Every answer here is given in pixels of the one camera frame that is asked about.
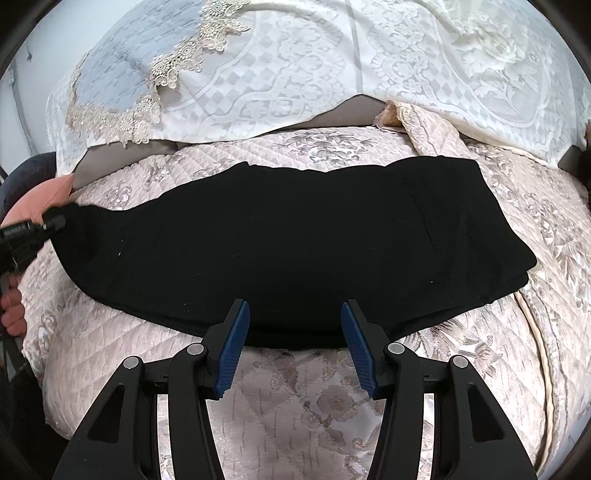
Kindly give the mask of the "person's left hand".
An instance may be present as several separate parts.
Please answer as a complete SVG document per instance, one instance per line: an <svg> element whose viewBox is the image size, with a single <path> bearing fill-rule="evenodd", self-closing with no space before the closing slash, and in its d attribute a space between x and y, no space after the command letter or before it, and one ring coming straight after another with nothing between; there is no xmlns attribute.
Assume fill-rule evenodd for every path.
<svg viewBox="0 0 591 480"><path fill-rule="evenodd" d="M12 337L24 337L27 332L25 308L19 290L20 278L11 275L8 278L8 290L1 297L1 323Z"/></svg>

